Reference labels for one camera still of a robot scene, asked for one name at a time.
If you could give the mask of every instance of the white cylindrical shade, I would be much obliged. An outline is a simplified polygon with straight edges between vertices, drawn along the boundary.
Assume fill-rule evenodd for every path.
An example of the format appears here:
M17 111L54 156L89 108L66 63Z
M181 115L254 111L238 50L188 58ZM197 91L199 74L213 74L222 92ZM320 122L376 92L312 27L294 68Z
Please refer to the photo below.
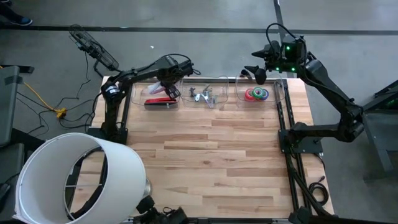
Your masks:
M80 218L70 221L64 188L71 168L88 151L102 147L108 174L101 195ZM31 155L19 175L16 215L26 223L121 223L141 201L146 174L141 158L130 147L82 133L57 136Z

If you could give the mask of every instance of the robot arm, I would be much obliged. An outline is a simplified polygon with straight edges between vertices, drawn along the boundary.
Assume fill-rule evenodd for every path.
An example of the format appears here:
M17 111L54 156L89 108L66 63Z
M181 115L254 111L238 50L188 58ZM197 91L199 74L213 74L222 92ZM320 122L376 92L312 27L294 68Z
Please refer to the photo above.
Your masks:
M296 146L305 137L333 137L339 141L351 142L362 133L362 107L356 105L353 98L349 98L330 80L321 61L307 52L303 36L290 34L282 40L282 45L273 40L263 50L252 55L265 61L264 68L245 66L254 74L257 84L265 82L267 70L294 72L306 84L315 87L341 114L338 124L307 126L301 122L296 123L285 137L287 144Z
M121 133L116 126L118 111L123 98L134 83L156 77L160 84L165 87L165 92L171 99L180 96L181 93L174 84L185 75L189 76L193 73L193 64L190 60L182 63L175 63L175 60L172 61L173 63L170 65L155 70L132 69L123 71L119 75L110 77L101 87L101 94L106 102L105 121L101 126L101 130L107 140L121 142Z

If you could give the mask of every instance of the clear plastic bin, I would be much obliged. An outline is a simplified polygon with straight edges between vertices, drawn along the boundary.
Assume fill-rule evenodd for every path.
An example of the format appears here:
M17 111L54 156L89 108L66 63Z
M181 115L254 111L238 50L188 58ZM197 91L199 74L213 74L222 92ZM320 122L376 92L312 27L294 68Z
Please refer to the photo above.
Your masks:
M208 78L214 82L190 82L190 78L182 80L181 99L189 108L220 109L228 101L229 80L227 76Z
M256 79L253 77L250 80L248 77L236 77L236 104L239 108L270 108L274 107L278 102L285 98L284 83L279 74L272 74L267 77L263 85L258 85ZM248 100L245 98L246 91L255 87L261 87L268 91L266 100Z
M175 99L176 103L164 103L164 105L146 105L147 100L154 100L159 98L169 98L169 96L164 92L150 94L148 86L153 83L135 83L132 89L131 103L138 105L142 110L178 110L180 97Z

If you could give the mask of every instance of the wooden table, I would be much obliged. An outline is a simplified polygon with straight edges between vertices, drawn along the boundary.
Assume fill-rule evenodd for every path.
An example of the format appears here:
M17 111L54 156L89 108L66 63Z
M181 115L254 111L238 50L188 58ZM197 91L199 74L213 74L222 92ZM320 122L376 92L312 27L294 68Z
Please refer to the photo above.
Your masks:
M296 122L312 124L304 83L287 82ZM146 85L136 86L137 92ZM188 108L183 102L178 111L130 105L127 145L144 161L157 208L181 206L189 217L287 218L293 211L275 106L246 110L238 108L236 100L235 87L230 85L228 102L220 110ZM285 101L283 108L286 115ZM93 126L100 127L103 120L100 97ZM96 152L85 159L78 185L98 183L103 157ZM302 159L308 184L325 175L319 158L303 154ZM77 187L72 211L95 188ZM325 208L333 213L330 199Z

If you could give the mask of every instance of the concrete floor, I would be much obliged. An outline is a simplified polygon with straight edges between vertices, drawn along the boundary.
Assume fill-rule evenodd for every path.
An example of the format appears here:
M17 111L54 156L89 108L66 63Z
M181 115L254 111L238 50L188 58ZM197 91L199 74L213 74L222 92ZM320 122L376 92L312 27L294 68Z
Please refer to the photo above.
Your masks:
M116 27L195 27L257 28L276 22L273 0L14 0L14 9L33 18L35 25ZM398 30L398 1L395 0L280 0L284 24L291 29L323 30ZM120 69L140 67L159 56L178 52L187 54L206 76L235 76L243 65L262 65L250 53L266 43L264 34L178 33L178 32L92 32L121 64ZM331 79L340 88L365 104L374 92L397 79L396 36L387 35L308 35L308 49L326 66ZM1 30L0 62L31 65L34 74L23 75L50 105L64 96L75 96L85 81L85 58L68 32ZM101 79L91 68L92 81L80 93L79 100L65 102L69 108L94 98ZM336 123L339 114L312 87L308 98L315 124ZM34 95L24 86L19 91ZM36 111L42 108L28 104ZM91 104L68 113L69 119L90 112ZM50 131L40 138L52 138L83 128L66 130L54 114L44 114ZM30 131L39 123L37 115L17 104L14 127ZM83 124L70 123L70 126ZM398 185L396 180L372 184L363 175L380 168L374 149L363 133L355 142L323 139L326 174L337 215L345 218L397 222Z

